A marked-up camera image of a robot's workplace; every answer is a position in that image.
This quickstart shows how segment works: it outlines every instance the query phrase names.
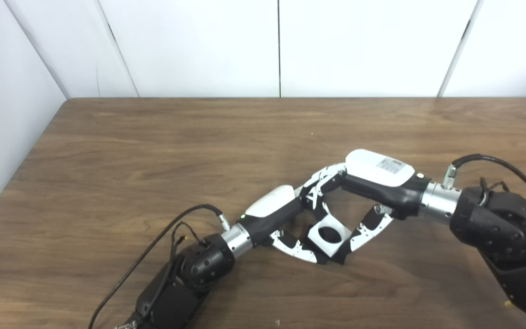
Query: robotic hand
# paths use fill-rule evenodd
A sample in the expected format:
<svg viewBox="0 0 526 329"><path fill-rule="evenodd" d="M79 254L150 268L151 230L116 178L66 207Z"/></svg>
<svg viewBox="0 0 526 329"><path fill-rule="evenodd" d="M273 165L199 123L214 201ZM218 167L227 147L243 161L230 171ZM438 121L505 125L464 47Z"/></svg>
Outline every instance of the robotic hand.
<svg viewBox="0 0 526 329"><path fill-rule="evenodd" d="M296 190L318 220L304 241L274 233L273 246L318 264L326 260L344 264L347 254L376 237L393 218L424 216L449 225L459 241L477 248L512 304L526 313L526 199L509 192L504 183L505 191L493 191L498 185L489 188L484 179L481 186L455 189L458 168L472 160L499 163L526 182L526 176L509 163L480 154L457 159L439 184L401 161L355 150L345 163L318 171ZM338 187L379 203L353 231L334 218L323 202L324 194ZM302 248L316 257L302 258Z"/></svg>

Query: robotic arm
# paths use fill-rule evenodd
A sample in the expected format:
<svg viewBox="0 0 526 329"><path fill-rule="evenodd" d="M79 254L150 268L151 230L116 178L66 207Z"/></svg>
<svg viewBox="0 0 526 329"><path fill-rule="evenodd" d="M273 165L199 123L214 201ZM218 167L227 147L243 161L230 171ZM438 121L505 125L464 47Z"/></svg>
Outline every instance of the robotic arm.
<svg viewBox="0 0 526 329"><path fill-rule="evenodd" d="M257 246L272 245L316 264L344 264L347 254L376 237L394 218L415 216L449 225L459 241L477 248L511 302L526 313L526 199L484 184L455 189L459 165L452 164L440 184L401 161L355 150L344 163L323 168L298 189L280 186L263 196L232 227L219 215L225 231L179 252L117 329L182 329L217 282L232 271L236 258ZM353 230L332 216L323 201L338 187L378 202ZM317 223L300 241L280 227L304 209L313 211Z"/></svg>

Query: wooden table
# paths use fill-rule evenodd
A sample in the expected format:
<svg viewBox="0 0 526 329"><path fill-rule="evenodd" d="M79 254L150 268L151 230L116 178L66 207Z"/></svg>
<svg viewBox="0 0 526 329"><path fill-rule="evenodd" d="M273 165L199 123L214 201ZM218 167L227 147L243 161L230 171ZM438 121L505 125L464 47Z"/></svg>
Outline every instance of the wooden table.
<svg viewBox="0 0 526 329"><path fill-rule="evenodd" d="M64 104L0 196L0 328L82 329L161 229L210 202L232 222L276 186L366 148L441 181L481 152L526 172L526 99L76 99ZM465 166L458 186L505 179ZM373 202L340 190L335 216L355 227ZM298 225L311 223L301 215ZM199 235L215 217L188 219ZM98 328L121 324L168 256L162 242L115 295ZM395 221L346 265L272 248L245 254L191 328L526 328L473 248L442 224Z"/></svg>

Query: black cable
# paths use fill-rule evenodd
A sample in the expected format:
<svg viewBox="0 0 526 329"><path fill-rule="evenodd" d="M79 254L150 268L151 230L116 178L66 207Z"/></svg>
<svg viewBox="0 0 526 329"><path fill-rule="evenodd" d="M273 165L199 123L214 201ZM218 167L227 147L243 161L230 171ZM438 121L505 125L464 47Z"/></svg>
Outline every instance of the black cable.
<svg viewBox="0 0 526 329"><path fill-rule="evenodd" d="M198 210L198 209L203 209L203 208L213 211L213 213L215 213L216 216L220 216L223 213L219 208L216 208L215 206L212 206L210 204L199 204L197 206L194 206L192 208L188 208L188 209L184 210L184 212L182 212L176 218L174 218L174 220L171 221L168 224L168 226L166 226L165 229L163 229L161 231L161 233L158 234L157 237L155 237L154 241L152 241L152 243L150 243L150 245L146 248L146 250L144 250L144 252L142 252L142 254L140 254L140 256L137 258L137 260L135 260L133 262L133 265L131 265L131 267L129 267L129 269L125 272L123 277L121 277L121 279L117 282L115 287L113 287L113 289L111 289L111 291L109 292L109 294L107 294L105 299L102 300L102 302L100 302L100 304L96 307L96 310L94 311L94 313L90 317L90 322L88 323L88 329L92 329L93 325L95 324L96 317L99 315L99 312L102 310L102 308L105 306L105 304L107 304L109 299L111 299L111 297L113 297L115 292L117 292L117 290L119 290L119 288L123 285L123 283L125 283L125 280L127 280L129 275L131 275L131 273L133 273L133 271L136 269L137 265L139 265L142 262L142 260L149 254L149 252L154 248L154 246L159 242L159 240L161 240L161 238L163 238L163 236L172 228L172 226L174 226L174 224L176 224L180 219L182 219L182 217L188 215L190 212L192 212L194 210Z"/></svg>
<svg viewBox="0 0 526 329"><path fill-rule="evenodd" d="M512 164L504 160L501 160L499 158L495 158L494 156L483 155L483 154L470 154L470 155L466 155L459 159L454 160L452 162L452 165L456 167L456 169L458 169L463 164L467 162L476 161L476 160L485 160L485 161L498 163L499 165L512 171L515 175L517 175L520 179L522 179L522 181L526 183L526 175L522 171L520 171L517 167L513 166Z"/></svg>

